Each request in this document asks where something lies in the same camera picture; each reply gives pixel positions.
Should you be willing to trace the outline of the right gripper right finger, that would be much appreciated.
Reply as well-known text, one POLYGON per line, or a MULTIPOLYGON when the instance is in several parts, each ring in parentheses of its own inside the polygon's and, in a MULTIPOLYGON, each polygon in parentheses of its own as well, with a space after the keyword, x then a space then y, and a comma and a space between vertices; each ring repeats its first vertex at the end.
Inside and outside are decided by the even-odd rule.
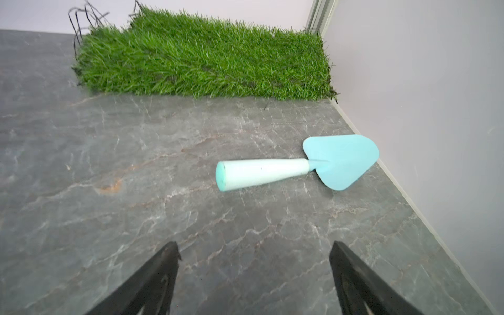
POLYGON ((333 243, 329 262, 343 314, 422 314, 342 241, 333 243))

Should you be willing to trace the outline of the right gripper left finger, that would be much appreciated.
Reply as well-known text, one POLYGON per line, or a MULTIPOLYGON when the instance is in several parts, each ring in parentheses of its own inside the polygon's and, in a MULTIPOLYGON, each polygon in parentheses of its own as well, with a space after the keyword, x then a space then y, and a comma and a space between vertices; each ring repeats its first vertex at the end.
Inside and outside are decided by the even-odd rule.
POLYGON ((87 313, 169 314, 180 261, 177 243, 167 243, 87 313))

